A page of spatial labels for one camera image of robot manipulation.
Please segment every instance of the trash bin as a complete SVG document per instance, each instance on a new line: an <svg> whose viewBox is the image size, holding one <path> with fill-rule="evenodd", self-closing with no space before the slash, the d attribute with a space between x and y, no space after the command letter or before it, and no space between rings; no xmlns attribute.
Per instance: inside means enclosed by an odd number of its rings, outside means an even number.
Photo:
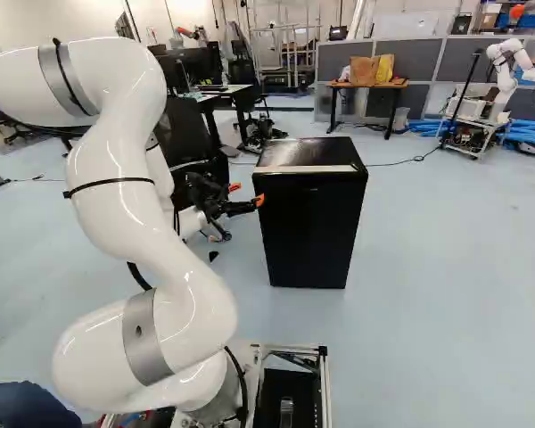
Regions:
<svg viewBox="0 0 535 428"><path fill-rule="evenodd" d="M394 123L392 124L393 131L401 131L407 127L407 116L410 111L409 107L399 107L394 113Z"/></svg>

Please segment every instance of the cardboard box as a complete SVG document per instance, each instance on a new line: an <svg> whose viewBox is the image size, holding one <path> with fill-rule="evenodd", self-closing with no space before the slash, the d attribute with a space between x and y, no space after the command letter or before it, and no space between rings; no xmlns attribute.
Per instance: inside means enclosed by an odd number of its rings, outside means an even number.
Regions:
<svg viewBox="0 0 535 428"><path fill-rule="evenodd" d="M475 20L477 29L494 29L499 13L480 13Z"/></svg>

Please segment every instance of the keyboard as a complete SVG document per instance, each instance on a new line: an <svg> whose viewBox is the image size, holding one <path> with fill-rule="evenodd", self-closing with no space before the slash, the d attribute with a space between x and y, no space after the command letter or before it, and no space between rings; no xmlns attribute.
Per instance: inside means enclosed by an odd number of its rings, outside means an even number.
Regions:
<svg viewBox="0 0 535 428"><path fill-rule="evenodd" d="M201 91L210 91L210 92L225 92L229 88L222 85L199 85L197 86Z"/></svg>

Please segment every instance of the red object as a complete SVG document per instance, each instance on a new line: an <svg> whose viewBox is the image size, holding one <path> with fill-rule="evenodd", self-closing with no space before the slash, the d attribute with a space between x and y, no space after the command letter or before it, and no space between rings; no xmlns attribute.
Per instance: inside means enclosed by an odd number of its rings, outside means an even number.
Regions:
<svg viewBox="0 0 535 428"><path fill-rule="evenodd" d="M242 183L233 183L232 185L228 187L228 192L232 193L232 192L235 192L236 190L240 190L241 188L242 188Z"/></svg>
<svg viewBox="0 0 535 428"><path fill-rule="evenodd" d="M259 208L264 204L264 201L266 200L266 195L262 193L260 196L257 196L252 200L256 202L256 207Z"/></svg>
<svg viewBox="0 0 535 428"><path fill-rule="evenodd" d="M518 20L519 18L521 18L524 12L525 12L525 5L516 4L514 7L511 8L511 11L509 11L509 16L511 16L514 20Z"/></svg>

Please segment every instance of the gray floor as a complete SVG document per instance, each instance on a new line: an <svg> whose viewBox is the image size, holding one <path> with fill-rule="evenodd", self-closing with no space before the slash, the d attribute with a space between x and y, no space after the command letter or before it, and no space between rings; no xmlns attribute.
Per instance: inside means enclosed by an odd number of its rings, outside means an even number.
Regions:
<svg viewBox="0 0 535 428"><path fill-rule="evenodd" d="M237 138L233 113L218 113ZM323 136L312 113L274 113L292 136ZM343 126L364 163L427 152L431 138ZM9 178L63 177L54 140L0 156ZM248 162L242 157L235 162ZM234 181L252 195L250 165ZM80 231L64 183L0 189L0 380L52 386L64 326L138 292L123 262ZM481 161L436 152L424 163L370 169L344 291L268 283L257 216L227 223L233 241L189 242L234 290L238 334L329 346L338 427L535 428L535 158L495 149ZM83 412L85 418L91 417Z"/></svg>

